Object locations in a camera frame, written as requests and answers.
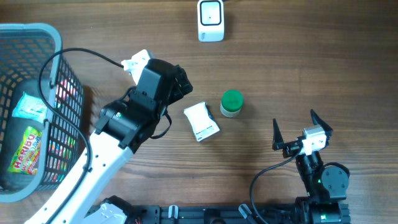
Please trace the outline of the white snack packet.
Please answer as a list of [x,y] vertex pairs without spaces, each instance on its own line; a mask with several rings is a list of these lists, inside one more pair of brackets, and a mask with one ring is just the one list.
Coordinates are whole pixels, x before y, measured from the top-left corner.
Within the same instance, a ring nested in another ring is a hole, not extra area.
[[183,113],[188,118],[193,134],[198,142],[220,131],[204,101],[185,108]]

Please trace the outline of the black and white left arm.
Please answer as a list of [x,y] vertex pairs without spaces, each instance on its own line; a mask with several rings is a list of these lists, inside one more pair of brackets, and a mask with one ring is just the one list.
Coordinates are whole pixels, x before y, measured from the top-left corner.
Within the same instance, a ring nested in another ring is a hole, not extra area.
[[123,60],[136,85],[107,104],[95,124],[84,153],[63,182],[28,223],[127,223],[134,209],[118,197],[89,210],[117,171],[154,131],[167,107],[192,92],[185,70],[152,58],[143,50]]

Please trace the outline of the green lid jar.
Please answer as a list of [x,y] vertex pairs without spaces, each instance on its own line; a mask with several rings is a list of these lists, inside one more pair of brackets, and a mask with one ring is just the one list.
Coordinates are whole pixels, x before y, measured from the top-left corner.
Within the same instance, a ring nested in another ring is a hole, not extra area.
[[228,90],[221,98],[220,111],[225,117],[237,117],[243,108],[243,104],[244,97],[240,91]]

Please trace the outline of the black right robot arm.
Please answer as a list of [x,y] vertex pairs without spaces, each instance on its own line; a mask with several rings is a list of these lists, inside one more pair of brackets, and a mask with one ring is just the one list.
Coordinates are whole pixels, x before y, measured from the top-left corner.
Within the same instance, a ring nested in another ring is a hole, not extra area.
[[285,142],[277,121],[273,120],[273,150],[285,159],[295,159],[306,197],[295,199],[293,223],[351,223],[346,200],[350,172],[337,162],[324,163],[320,151],[329,146],[333,129],[314,110],[313,126],[304,128],[296,140]]

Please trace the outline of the Haribo gummy bag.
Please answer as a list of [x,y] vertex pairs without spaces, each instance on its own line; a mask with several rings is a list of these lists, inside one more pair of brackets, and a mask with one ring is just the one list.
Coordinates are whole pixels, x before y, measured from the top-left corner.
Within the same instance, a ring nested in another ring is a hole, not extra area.
[[7,170],[17,174],[36,175],[41,142],[42,132],[28,126]]

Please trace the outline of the teal tissue packet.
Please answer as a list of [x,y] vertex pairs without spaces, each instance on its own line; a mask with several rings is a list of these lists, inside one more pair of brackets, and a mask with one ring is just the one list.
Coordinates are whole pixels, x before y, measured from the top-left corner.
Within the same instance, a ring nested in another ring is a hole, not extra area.
[[43,123],[47,117],[47,106],[40,98],[23,92],[23,95],[12,111],[12,117],[30,119]]

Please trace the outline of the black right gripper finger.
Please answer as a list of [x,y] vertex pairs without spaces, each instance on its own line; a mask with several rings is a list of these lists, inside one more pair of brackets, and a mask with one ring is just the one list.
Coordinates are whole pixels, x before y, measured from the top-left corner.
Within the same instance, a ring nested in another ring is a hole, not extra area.
[[325,131],[325,135],[327,137],[331,137],[332,133],[333,133],[333,129],[324,121],[321,119],[321,117],[319,117],[319,115],[317,115],[317,113],[315,112],[315,110],[311,109],[310,110],[310,115],[313,121],[314,125],[320,125],[323,130]]
[[284,139],[282,137],[281,131],[279,129],[279,125],[277,120],[274,118],[273,122],[273,141],[272,141],[272,149],[273,150],[280,150],[284,147]]

